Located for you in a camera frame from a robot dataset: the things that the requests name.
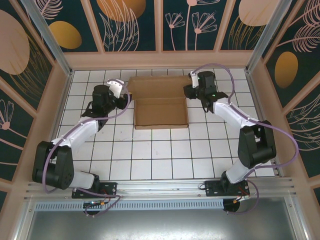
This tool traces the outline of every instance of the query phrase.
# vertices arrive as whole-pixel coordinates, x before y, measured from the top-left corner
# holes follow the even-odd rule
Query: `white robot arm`
[[[249,121],[258,122],[240,110],[224,92],[218,92],[215,75],[211,71],[189,74],[192,84],[184,87],[184,94],[189,99],[201,100],[205,112],[212,112],[223,118],[235,131],[239,132],[238,156],[234,165],[224,172],[222,179],[228,185],[243,181],[247,174],[256,166],[266,163],[276,156],[273,131]]]
[[[42,141],[39,143],[32,172],[34,182],[42,183],[44,164],[49,151],[53,146],[60,143],[51,157],[52,160],[55,160],[55,163],[49,163],[48,165],[45,175],[46,184],[63,190],[82,188],[90,189],[92,192],[98,191],[99,176],[88,172],[75,171],[72,153],[75,153],[87,139],[100,131],[108,121],[95,120],[95,118],[105,118],[115,108],[125,108],[130,99],[126,95],[120,97],[121,90],[122,85],[115,81],[110,81],[107,85],[95,86],[92,101],[88,104],[76,125],[84,121],[86,123],[51,142]]]

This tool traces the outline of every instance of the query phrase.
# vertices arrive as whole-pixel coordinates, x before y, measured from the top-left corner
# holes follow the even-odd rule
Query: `open cardboard box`
[[[135,76],[128,90],[134,103],[135,129],[182,129],[189,125],[184,86],[187,76]]]

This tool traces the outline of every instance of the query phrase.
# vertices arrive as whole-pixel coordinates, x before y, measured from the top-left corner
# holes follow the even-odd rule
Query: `black grid line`
[[[153,73],[154,73],[154,71],[153,71],[153,69],[146,69],[147,71],[151,71],[151,75],[153,75]],[[185,69],[181,69],[181,71],[182,71],[182,73],[185,75],[185,74],[188,74],[188,72],[189,71],[191,71],[191,69],[190,70],[188,70],[188,72],[187,72],[187,70],[185,70]],[[122,71],[120,70],[119,71],[119,73],[120,73],[120,79],[121,79],[121,76],[122,76]],[[102,82],[96,82],[96,81],[92,81],[92,82],[90,82],[90,84],[94,84],[94,83],[97,83],[97,85],[98,84],[104,84],[105,83],[105,81],[106,81],[106,74],[107,74],[107,72],[106,71],[104,71],[104,77],[103,77],[103,83]],[[68,90],[68,96],[67,96],[67,98],[66,98],[66,102],[65,102],[65,105],[64,105],[64,108],[63,108],[63,113],[62,113],[62,117],[61,117],[61,121],[60,121],[60,125],[59,125],[59,128],[58,128],[58,134],[59,134],[59,132],[61,131],[61,127],[62,126],[73,126],[73,124],[62,124],[62,120],[64,119],[64,117],[65,117],[65,112],[66,111],[83,111],[84,110],[84,102],[85,102],[85,100],[86,100],[86,97],[88,97],[88,96],[91,96],[90,94],[91,93],[89,93],[89,92],[87,92],[87,90],[88,90],[88,84],[89,84],[89,78],[90,78],[90,75],[91,75],[91,71],[89,72],[89,75],[88,75],[88,80],[87,80],[87,82],[74,82],[74,75],[73,75],[73,79],[72,79],[72,84],[73,83],[75,83],[75,84],[86,84],[86,88],[85,88],[85,93],[84,93],[84,95],[70,95],[70,91],[71,91],[71,87],[72,86],[75,86],[75,84],[74,85],[70,85],[70,88],[69,88],[69,90]],[[138,71],[135,69],[135,75],[137,76],[138,75]],[[218,91],[219,91],[219,86],[218,86],[218,81],[230,81],[230,80],[228,80],[228,79],[216,79],[216,81],[215,81],[215,83],[216,83],[216,86],[217,86],[217,89],[218,89]],[[238,96],[237,96],[237,94],[250,94],[250,92],[247,92],[247,91],[244,91],[244,92],[236,92],[236,94],[234,95],[235,96],[235,100],[236,100],[236,103],[237,103],[237,105],[239,105],[239,100],[238,100]],[[68,100],[69,100],[69,97],[70,96],[78,96],[78,97],[83,97],[83,102],[82,102],[82,109],[66,109],[66,106],[67,106],[67,102],[68,102]],[[255,105],[254,105],[254,103],[253,104],[243,104],[243,105],[241,105],[241,106],[239,106],[239,108],[241,109],[241,108],[245,108],[245,107],[248,107],[248,108],[252,108],[252,107],[254,107],[254,109],[256,110],[256,107],[255,107]],[[202,108],[201,106],[198,106],[198,107],[194,107],[194,106],[188,106],[188,109],[194,109],[194,108]],[[209,143],[209,147],[210,147],[210,155],[211,155],[211,160],[212,160],[212,169],[213,169],[213,174],[214,174],[214,176],[215,176],[215,163],[213,162],[213,160],[214,159],[231,159],[231,162],[232,162],[232,164],[233,164],[233,158],[237,158],[237,157],[233,157],[232,156],[232,153],[231,153],[231,146],[230,146],[230,142],[229,142],[229,140],[236,140],[236,139],[239,139],[239,138],[229,138],[229,136],[228,136],[228,132],[227,132],[227,126],[226,126],[226,122],[225,121],[210,121],[210,120],[208,120],[208,116],[205,114],[205,119],[204,119],[204,121],[200,121],[200,122],[192,122],[191,124],[204,124],[205,123],[205,126],[206,126],[206,130],[207,130],[207,134],[208,134],[208,138],[207,139],[192,139],[191,138],[191,133],[190,133],[190,129],[188,129],[188,134],[189,134],[189,138],[188,139],[175,139],[175,140],[173,140],[172,139],[172,132],[171,132],[171,130],[170,130],[170,150],[171,150],[171,158],[161,158],[161,159],[163,159],[163,160],[171,160],[171,176],[172,176],[172,178],[174,178],[174,170],[173,170],[173,159],[191,159],[191,163],[192,163],[192,175],[193,175],[193,178],[195,179],[195,174],[194,174],[194,162],[193,162],[193,159],[194,159],[194,157],[193,157],[193,154],[192,154],[192,145],[191,145],[191,141],[193,141],[193,140],[196,140],[196,141],[201,141],[201,140],[203,140],[203,141],[208,141],[208,143]],[[213,138],[213,139],[211,139],[210,138],[210,136],[209,136],[209,126],[208,126],[208,123],[224,123],[224,127],[225,127],[225,131],[226,131],[226,138],[217,138],[217,139],[215,139],[215,138]],[[153,167],[153,141],[155,141],[155,142],[161,142],[161,141],[168,141],[168,139],[162,139],[162,140],[153,140],[153,131],[151,130],[151,139],[150,140],[134,140],[133,139],[133,137],[134,137],[134,130],[133,130],[133,128],[134,128],[134,123],[132,124],[132,123],[117,123],[117,120],[115,119],[115,121],[114,121],[114,123],[110,123],[109,125],[113,125],[113,127],[114,127],[114,131],[113,131],[113,138],[112,138],[112,141],[110,140],[110,141],[96,141],[96,136],[91,140],[88,140],[88,141],[86,141],[86,142],[90,142],[90,143],[93,143],[93,147],[92,147],[92,152],[91,152],[91,159],[87,159],[87,160],[75,160],[75,161],[77,161],[77,162],[83,162],[83,161],[90,161],[90,166],[89,166],[89,171],[91,171],[91,168],[92,168],[92,161],[93,161],[93,153],[94,153],[94,148],[95,148],[95,145],[96,145],[96,143],[104,143],[104,142],[106,142],[106,143],[110,143],[110,142],[112,142],[112,149],[111,149],[111,157],[110,157],[110,159],[97,159],[97,160],[95,160],[95,161],[110,161],[110,170],[109,170],[109,180],[111,179],[111,173],[112,173],[112,162],[113,162],[113,160],[115,160],[115,161],[131,161],[131,163],[130,163],[130,179],[132,179],[132,161],[133,160],[135,160],[135,161],[145,161],[145,160],[150,160],[150,159],[133,159],[133,143],[134,142],[151,142],[151,168],[150,168],[150,170],[151,170],[151,179],[152,179],[152,171],[153,171],[153,169],[152,169],[152,167]],[[115,133],[116,133],[116,131],[115,131],[115,129],[116,129],[116,125],[119,125],[119,126],[121,126],[121,125],[132,125],[132,140],[125,140],[125,141],[115,141]],[[210,144],[210,141],[211,140],[228,140],[228,146],[229,146],[229,151],[230,151],[230,156],[226,156],[226,157],[213,157],[213,153],[212,153],[212,146],[211,146],[211,144]],[[191,157],[190,158],[185,158],[185,157],[173,157],[173,149],[172,149],[172,147],[173,147],[173,142],[172,141],[189,141],[189,144],[190,144],[190,154],[191,154]],[[114,143],[116,143],[116,142],[131,142],[131,158],[130,159],[113,159],[113,155],[114,155]],[[197,157],[197,159],[208,159],[208,157]]]

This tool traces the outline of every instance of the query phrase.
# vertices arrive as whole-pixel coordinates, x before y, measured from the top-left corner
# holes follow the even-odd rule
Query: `metal base plate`
[[[117,194],[117,183],[116,182],[100,182],[99,185],[100,194],[116,195]],[[103,199],[103,197],[91,195],[80,190],[72,191],[73,199]]]
[[[205,181],[205,194],[207,197],[229,197],[229,196],[241,196],[250,195],[248,182],[243,180],[236,184],[230,184],[227,192],[223,189],[221,181]]]

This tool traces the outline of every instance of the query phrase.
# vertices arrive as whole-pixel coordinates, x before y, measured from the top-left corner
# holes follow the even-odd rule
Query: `red wire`
[[[243,194],[245,194],[245,195],[250,195],[250,194],[248,194],[247,192],[245,192],[240,186],[239,186],[239,189],[240,189],[240,191],[243,193]]]

